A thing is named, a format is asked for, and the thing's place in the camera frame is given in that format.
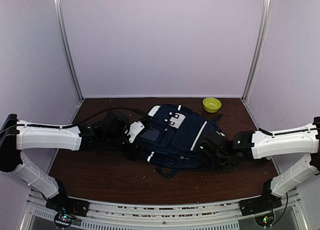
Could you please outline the navy blue backpack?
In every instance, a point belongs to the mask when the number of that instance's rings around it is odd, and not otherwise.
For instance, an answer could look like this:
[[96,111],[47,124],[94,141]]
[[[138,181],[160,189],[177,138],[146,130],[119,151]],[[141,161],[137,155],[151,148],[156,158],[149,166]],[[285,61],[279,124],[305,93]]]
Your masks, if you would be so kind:
[[170,179],[179,171],[223,170],[212,169],[200,160],[198,140],[209,132],[222,132],[217,121],[205,118],[182,105],[160,104],[153,106],[143,121],[146,129],[137,137],[144,149],[140,159],[157,167],[157,172]]

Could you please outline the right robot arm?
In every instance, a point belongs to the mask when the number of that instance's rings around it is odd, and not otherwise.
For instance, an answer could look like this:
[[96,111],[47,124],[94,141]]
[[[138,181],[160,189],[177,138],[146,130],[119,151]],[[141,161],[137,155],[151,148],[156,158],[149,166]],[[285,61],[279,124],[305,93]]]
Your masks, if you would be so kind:
[[276,198],[304,180],[320,173],[320,118],[305,126],[267,131],[242,131],[229,140],[219,132],[208,132],[199,139],[196,149],[200,158],[213,168],[235,167],[249,162],[278,155],[302,153],[303,156],[281,175],[266,184],[266,192],[256,200],[259,210],[268,210]]

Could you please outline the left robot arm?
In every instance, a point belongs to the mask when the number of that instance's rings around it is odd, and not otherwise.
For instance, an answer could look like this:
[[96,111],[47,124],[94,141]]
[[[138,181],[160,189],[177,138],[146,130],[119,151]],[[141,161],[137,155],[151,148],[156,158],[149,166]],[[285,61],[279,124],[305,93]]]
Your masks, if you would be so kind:
[[9,114],[0,130],[0,170],[19,176],[40,191],[61,212],[72,208],[63,183],[44,173],[24,153],[25,149],[70,151],[136,150],[135,140],[145,129],[141,121],[129,123],[119,112],[110,111],[94,124],[50,125],[18,120]]

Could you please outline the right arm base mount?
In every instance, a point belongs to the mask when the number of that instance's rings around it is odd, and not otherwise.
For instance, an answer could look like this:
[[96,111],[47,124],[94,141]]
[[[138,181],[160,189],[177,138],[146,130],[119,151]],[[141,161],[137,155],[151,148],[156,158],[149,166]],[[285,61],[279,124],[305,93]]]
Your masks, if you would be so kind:
[[249,216],[281,207],[282,199],[268,194],[241,200],[238,204],[242,216]]

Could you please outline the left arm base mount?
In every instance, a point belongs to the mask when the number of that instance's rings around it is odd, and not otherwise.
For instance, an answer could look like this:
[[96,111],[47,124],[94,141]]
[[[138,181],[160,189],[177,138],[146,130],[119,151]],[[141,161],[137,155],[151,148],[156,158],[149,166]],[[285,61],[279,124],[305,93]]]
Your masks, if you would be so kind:
[[52,201],[47,200],[45,207],[60,214],[67,214],[71,217],[86,217],[90,203],[85,200],[70,198],[63,206],[57,206]]

